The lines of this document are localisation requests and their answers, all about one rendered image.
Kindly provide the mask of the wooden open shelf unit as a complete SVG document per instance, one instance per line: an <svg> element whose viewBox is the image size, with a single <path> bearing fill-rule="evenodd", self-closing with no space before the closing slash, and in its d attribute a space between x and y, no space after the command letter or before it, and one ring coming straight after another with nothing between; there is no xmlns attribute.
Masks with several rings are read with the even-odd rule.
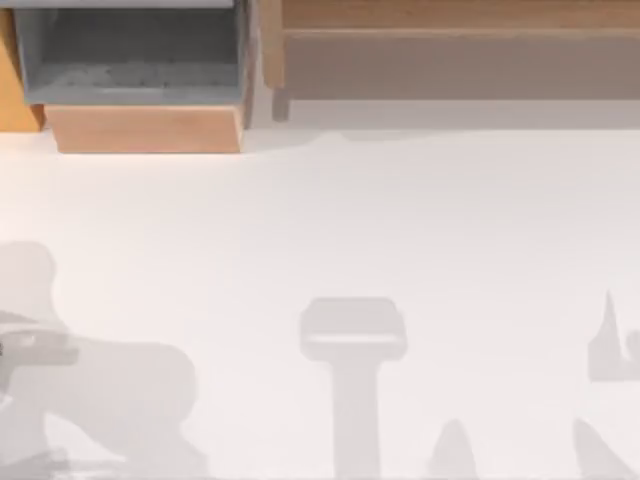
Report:
<svg viewBox="0 0 640 480"><path fill-rule="evenodd" d="M414 127L446 109L640 100L640 0L256 0L272 117Z"/></svg>

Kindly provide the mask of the wooden cupboard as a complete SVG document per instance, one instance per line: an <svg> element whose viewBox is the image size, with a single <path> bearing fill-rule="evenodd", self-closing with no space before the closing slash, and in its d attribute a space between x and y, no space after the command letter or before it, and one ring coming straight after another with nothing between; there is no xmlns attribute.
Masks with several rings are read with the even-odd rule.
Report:
<svg viewBox="0 0 640 480"><path fill-rule="evenodd" d="M45 125L42 105L28 105L13 11L0 8L0 133L36 133Z"/></svg>

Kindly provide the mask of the pale wooden drawer front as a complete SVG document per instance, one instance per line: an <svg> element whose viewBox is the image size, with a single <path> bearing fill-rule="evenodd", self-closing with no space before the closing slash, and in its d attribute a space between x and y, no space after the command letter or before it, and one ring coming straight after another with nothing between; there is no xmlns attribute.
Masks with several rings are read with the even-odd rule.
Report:
<svg viewBox="0 0 640 480"><path fill-rule="evenodd" d="M245 113L240 105L45 107L61 153L238 153Z"/></svg>

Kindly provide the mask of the grey pierced drawer inside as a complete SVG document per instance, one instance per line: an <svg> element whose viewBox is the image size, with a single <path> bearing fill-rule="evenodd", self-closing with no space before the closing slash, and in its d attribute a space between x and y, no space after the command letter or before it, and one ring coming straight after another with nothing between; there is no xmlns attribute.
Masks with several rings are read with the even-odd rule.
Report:
<svg viewBox="0 0 640 480"><path fill-rule="evenodd" d="M249 0L0 0L25 99L43 105L225 105L241 99Z"/></svg>

